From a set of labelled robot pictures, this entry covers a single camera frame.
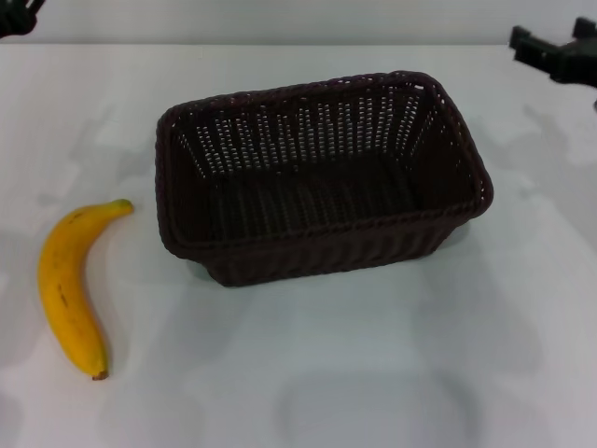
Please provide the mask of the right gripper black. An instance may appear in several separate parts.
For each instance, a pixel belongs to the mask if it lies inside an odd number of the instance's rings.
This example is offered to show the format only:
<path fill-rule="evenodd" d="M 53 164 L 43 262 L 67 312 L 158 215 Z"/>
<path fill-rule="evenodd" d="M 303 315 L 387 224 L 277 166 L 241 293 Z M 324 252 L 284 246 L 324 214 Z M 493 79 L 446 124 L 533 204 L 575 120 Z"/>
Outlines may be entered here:
<path fill-rule="evenodd" d="M 576 18 L 574 42 L 558 47 L 514 26 L 508 46 L 514 60 L 538 70 L 551 70 L 550 78 L 560 84 L 596 86 L 596 21 Z"/>

